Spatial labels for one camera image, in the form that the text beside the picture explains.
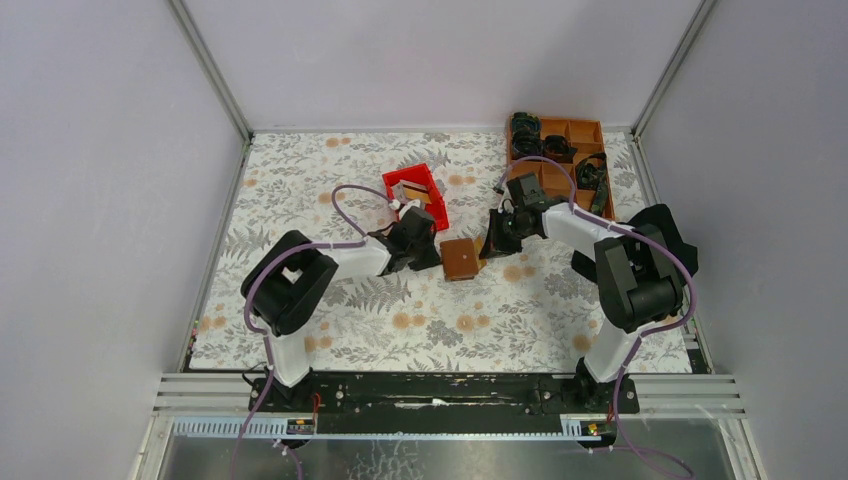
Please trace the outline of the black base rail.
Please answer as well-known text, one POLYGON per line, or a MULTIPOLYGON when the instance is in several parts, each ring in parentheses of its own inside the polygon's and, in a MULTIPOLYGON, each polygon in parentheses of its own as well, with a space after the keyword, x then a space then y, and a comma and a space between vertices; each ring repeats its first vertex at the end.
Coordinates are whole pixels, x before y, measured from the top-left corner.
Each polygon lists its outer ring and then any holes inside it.
POLYGON ((563 415, 601 422, 640 411, 634 382, 581 374, 311 372, 294 387, 249 381, 248 406, 303 413, 320 434, 547 434, 563 415))

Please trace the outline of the rolled camouflage belt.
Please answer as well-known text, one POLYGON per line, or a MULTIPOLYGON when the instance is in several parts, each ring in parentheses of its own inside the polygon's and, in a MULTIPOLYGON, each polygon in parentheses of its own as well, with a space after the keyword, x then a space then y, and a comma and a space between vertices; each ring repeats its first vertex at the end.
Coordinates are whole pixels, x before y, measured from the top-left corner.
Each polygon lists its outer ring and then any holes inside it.
POLYGON ((513 160, 543 153, 541 120, 528 112, 515 112, 510 118, 510 151, 513 160))

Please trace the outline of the orange compartment tray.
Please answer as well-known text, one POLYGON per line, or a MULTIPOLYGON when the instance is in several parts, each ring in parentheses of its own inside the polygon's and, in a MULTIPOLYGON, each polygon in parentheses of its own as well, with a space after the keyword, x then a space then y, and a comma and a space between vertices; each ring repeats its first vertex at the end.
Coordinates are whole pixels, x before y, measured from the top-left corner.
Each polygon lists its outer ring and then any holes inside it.
POLYGON ((513 160, 510 151, 511 116, 507 122, 507 178, 511 180, 532 173, 548 196, 574 198, 580 208, 613 220, 615 207, 610 162, 601 123, 590 119, 536 115, 541 120, 542 141, 547 135, 563 135, 577 148, 571 164, 560 164, 542 154, 513 160))

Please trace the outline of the black cloth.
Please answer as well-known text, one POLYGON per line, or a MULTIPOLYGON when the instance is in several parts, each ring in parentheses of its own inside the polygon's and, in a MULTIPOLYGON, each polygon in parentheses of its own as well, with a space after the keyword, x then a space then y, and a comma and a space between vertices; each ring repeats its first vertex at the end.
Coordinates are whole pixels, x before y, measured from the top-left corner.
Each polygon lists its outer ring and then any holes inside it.
POLYGON ((586 254, 573 253, 571 267, 596 285, 611 323, 633 331, 678 313, 686 278, 698 270, 698 249, 683 241, 669 207, 647 207, 600 232, 605 237, 590 242, 586 254))

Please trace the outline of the red plastic bin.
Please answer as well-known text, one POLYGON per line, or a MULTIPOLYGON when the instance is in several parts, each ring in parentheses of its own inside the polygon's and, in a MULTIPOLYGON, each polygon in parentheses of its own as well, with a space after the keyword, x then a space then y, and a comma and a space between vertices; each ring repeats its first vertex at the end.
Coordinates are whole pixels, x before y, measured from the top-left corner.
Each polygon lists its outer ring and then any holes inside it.
POLYGON ((450 226, 442 188, 438 187, 428 165, 416 164, 382 175, 383 184, 390 200, 401 205, 412 202, 422 207, 435 220, 438 232, 450 226))

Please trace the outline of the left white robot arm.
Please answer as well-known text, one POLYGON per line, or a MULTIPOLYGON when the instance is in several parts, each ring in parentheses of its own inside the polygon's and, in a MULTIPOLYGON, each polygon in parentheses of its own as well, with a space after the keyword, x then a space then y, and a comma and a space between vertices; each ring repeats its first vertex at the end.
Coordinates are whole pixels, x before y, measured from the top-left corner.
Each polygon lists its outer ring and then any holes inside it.
POLYGON ((316 243, 289 231, 251 270, 241 286, 246 326, 263 336, 275 380, 271 395, 282 408, 296 411, 309 401, 304 327, 330 284, 435 267, 441 263, 435 234, 432 215, 409 207, 388 228, 354 242, 316 243))

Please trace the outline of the brown leather card holder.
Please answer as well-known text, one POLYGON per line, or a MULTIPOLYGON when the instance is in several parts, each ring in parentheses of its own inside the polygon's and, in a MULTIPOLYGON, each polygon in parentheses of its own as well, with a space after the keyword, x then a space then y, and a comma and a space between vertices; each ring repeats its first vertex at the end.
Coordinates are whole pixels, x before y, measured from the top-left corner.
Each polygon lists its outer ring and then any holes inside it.
POLYGON ((471 280, 486 266, 480 257, 482 241, 472 238, 446 240, 440 243, 442 268, 446 281, 471 280))

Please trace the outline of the floral table mat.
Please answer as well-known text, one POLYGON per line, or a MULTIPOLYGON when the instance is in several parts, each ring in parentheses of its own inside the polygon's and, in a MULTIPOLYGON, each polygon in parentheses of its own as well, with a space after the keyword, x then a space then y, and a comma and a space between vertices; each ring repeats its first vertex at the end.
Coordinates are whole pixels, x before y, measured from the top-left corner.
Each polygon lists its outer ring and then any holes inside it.
MULTIPOLYGON (((482 238, 505 150, 501 133, 257 135, 189 368, 263 363, 262 339, 243 320, 245 276, 287 231, 347 241, 388 224, 378 197, 386 172, 429 166, 449 216, 443 238, 482 238)), ((558 242, 531 239, 467 281, 434 268, 334 283, 306 325, 305 352, 322 370, 569 372, 604 320, 570 258, 558 242)))

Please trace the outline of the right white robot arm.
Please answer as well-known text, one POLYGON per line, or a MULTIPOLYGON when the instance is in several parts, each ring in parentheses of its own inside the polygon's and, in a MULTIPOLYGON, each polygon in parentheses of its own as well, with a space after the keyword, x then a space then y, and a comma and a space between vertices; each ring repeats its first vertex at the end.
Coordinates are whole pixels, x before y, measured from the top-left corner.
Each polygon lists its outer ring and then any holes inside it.
POLYGON ((577 405, 597 412, 612 400, 610 382, 630 359, 638 335, 679 312, 684 282, 697 270, 697 249, 683 241, 665 204, 617 224, 563 196, 547 196, 534 174, 507 181, 500 192, 481 258, 519 253, 523 240, 534 236, 557 240, 572 248, 573 269, 598 288, 606 319, 578 365, 586 377, 573 386, 577 405))

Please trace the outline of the rolled black belt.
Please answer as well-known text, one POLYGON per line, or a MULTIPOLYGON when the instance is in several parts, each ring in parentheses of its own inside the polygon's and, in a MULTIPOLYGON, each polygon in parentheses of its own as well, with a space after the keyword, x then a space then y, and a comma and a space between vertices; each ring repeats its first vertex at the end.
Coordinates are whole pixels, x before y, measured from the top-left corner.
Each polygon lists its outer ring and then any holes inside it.
POLYGON ((560 164, 571 164, 577 154, 577 148, 573 147, 563 135, 547 135, 542 142, 542 155, 560 164))

